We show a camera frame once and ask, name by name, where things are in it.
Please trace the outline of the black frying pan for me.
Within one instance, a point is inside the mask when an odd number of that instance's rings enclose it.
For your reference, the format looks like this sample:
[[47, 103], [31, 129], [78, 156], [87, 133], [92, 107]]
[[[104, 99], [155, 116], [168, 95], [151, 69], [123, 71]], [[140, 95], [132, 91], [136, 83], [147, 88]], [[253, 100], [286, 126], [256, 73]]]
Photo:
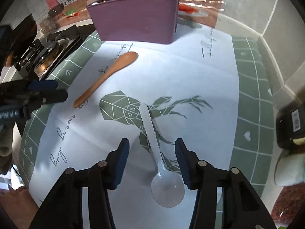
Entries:
[[14, 58], [20, 58], [37, 35], [37, 24], [29, 14], [15, 29], [1, 25], [1, 68], [14, 65]]

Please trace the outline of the green white printed table mat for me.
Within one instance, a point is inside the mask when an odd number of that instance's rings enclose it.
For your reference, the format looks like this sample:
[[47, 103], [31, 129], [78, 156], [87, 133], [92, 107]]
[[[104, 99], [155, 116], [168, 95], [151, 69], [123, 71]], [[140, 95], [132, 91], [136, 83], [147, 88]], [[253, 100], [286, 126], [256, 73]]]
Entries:
[[[79, 107], [74, 101], [124, 53], [135, 62], [111, 75]], [[91, 33], [49, 78], [68, 91], [64, 103], [43, 105], [26, 123], [19, 173], [41, 204], [68, 167], [86, 169], [122, 138], [130, 142], [123, 180], [110, 192], [117, 228], [187, 228], [196, 193], [174, 208], [157, 204], [157, 171], [139, 106], [146, 104], [166, 167], [178, 172], [175, 140], [184, 140], [216, 168], [239, 168], [258, 193], [267, 181], [274, 144], [274, 111], [256, 42], [204, 25], [179, 24], [173, 43], [108, 41]]]

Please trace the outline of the orange wooden spoon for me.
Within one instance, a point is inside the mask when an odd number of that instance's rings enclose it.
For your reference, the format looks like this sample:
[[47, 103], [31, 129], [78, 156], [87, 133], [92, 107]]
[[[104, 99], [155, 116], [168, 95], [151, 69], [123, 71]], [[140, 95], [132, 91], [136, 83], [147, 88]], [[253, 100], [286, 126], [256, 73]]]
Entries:
[[138, 58], [136, 52], [127, 52], [121, 55], [112, 66], [101, 76], [93, 85], [91, 85], [80, 97], [78, 97], [74, 103], [73, 107], [77, 108], [85, 102], [111, 75], [124, 69], [125, 67], [131, 65]]

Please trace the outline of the black box with label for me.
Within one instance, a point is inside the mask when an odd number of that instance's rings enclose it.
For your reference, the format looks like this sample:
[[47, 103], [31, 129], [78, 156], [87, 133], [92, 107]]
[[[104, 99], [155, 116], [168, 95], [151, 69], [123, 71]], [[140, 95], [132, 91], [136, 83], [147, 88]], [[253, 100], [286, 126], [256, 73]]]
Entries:
[[277, 114], [277, 143], [290, 149], [304, 145], [304, 103], [299, 107], [287, 106]]

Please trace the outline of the white plastic spoon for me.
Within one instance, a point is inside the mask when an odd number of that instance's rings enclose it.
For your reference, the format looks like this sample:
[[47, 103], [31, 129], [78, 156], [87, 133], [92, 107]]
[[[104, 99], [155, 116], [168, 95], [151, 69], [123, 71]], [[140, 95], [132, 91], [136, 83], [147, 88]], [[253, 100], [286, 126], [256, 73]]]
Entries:
[[176, 207], [184, 199], [184, 183], [177, 173], [171, 172], [165, 168], [149, 109], [144, 103], [140, 105], [140, 114], [158, 169], [157, 174], [152, 179], [151, 183], [152, 195], [160, 206], [165, 208]]

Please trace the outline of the purple plastic utensil caddy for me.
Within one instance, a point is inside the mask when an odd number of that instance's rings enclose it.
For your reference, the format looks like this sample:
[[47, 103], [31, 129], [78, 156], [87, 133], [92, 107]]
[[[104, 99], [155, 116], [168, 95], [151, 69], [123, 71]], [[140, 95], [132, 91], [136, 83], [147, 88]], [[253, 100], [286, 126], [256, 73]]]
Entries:
[[179, 0], [110, 0], [87, 6], [103, 41], [171, 44]]

